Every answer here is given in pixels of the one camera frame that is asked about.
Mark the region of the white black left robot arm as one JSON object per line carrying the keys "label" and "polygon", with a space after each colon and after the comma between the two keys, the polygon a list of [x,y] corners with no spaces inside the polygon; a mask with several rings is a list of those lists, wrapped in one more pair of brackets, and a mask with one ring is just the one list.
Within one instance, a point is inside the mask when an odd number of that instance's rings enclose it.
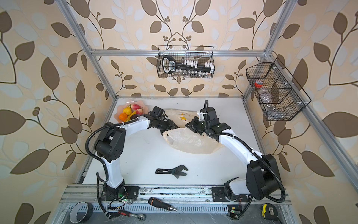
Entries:
{"label": "white black left robot arm", "polygon": [[155,128],[163,133],[179,128],[174,121],[165,115],[157,106],[147,114],[120,123],[106,123],[94,131],[86,140],[85,150],[93,159],[99,161],[104,170],[104,178],[96,173],[98,200],[102,196],[107,201],[134,200],[138,197],[139,187],[126,188],[121,174],[120,156],[125,148],[125,139],[135,133]]}

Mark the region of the banana print plastic bag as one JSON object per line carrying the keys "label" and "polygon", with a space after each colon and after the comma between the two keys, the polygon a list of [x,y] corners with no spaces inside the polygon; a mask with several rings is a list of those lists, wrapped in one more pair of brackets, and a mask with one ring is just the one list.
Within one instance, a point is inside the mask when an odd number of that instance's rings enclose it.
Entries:
{"label": "banana print plastic bag", "polygon": [[178,126],[177,129],[163,132],[163,138],[170,147],[190,154],[212,154],[222,147],[216,140],[198,135],[185,127],[197,116],[197,112],[169,109],[166,115]]}

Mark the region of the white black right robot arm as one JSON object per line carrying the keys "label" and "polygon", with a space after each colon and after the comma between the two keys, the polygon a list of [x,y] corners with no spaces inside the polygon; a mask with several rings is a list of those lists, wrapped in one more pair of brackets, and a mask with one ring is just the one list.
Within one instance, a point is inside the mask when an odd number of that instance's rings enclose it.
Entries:
{"label": "white black right robot arm", "polygon": [[241,194],[262,200],[267,198],[276,203],[286,200],[286,192],[282,183],[277,161],[271,154],[262,154],[254,150],[240,139],[229,125],[221,123],[213,107],[206,100],[204,108],[200,109],[186,128],[199,135],[205,135],[230,149],[246,166],[246,177],[228,180],[224,184],[228,200]]}

